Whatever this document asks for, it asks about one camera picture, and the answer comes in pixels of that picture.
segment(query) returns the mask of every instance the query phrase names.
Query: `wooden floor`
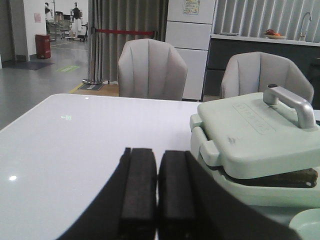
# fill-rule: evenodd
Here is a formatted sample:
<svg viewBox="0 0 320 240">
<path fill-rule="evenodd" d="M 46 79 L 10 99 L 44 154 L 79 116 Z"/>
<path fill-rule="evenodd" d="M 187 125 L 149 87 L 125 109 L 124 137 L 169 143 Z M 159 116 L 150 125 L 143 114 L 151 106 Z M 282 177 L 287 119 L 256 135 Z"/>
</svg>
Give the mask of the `wooden floor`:
<svg viewBox="0 0 320 240">
<path fill-rule="evenodd" d="M 98 96 L 113 96 L 119 97 L 119 85 L 117 84 L 102 84 L 102 87 L 96 90 L 78 89 L 83 84 L 76 86 L 74 89 L 69 91 L 70 94 L 81 94 L 81 95 L 98 95 Z"/>
</svg>

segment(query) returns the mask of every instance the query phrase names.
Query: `silver handle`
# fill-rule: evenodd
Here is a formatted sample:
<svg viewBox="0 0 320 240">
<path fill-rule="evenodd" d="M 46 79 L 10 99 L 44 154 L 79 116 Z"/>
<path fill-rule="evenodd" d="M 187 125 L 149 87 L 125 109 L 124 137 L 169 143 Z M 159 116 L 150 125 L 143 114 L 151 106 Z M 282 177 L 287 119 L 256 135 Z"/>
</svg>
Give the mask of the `silver handle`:
<svg viewBox="0 0 320 240">
<path fill-rule="evenodd" d="M 316 126 L 314 109 L 307 100 L 281 86 L 269 84 L 263 92 L 263 101 L 268 105 L 276 105 L 278 100 L 296 110 L 300 128 L 312 129 Z"/>
</svg>

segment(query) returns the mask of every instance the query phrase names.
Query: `dark cabinet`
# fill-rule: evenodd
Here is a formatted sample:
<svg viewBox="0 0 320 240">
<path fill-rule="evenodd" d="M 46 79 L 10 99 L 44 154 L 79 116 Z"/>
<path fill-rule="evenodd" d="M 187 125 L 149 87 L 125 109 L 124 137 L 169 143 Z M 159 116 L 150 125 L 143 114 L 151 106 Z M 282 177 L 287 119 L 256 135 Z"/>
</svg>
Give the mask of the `dark cabinet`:
<svg viewBox="0 0 320 240">
<path fill-rule="evenodd" d="M 219 96 L 223 73 L 229 59 L 236 54 L 265 52 L 292 60 L 308 76 L 311 61 L 320 57 L 320 47 L 270 42 L 215 39 L 210 41 L 203 94 Z"/>
</svg>

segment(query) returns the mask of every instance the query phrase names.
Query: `gray curtain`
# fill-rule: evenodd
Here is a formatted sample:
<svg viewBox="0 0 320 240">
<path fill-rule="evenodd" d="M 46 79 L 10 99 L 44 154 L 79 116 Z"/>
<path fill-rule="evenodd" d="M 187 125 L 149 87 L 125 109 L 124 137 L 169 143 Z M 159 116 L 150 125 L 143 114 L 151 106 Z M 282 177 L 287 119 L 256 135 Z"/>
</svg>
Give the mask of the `gray curtain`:
<svg viewBox="0 0 320 240">
<path fill-rule="evenodd" d="M 94 29 L 158 32 L 164 40 L 168 0 L 89 0 L 89 82 L 118 80 L 117 64 L 126 41 L 150 38 Z"/>
</svg>

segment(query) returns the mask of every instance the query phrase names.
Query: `chair backrest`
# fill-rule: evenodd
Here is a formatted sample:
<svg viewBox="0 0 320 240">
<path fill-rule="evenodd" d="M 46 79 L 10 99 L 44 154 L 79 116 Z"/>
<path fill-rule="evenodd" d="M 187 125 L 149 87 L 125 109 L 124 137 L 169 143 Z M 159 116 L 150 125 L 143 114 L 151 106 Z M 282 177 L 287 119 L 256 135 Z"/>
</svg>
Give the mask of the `chair backrest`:
<svg viewBox="0 0 320 240">
<path fill-rule="evenodd" d="M 311 102 L 314 88 L 290 59 L 265 52 L 248 52 L 230 58 L 220 89 L 221 98 L 263 92 L 277 84 Z"/>
<path fill-rule="evenodd" d="M 182 100 L 187 65 L 169 43 L 127 41 L 118 61 L 120 97 Z"/>
</svg>

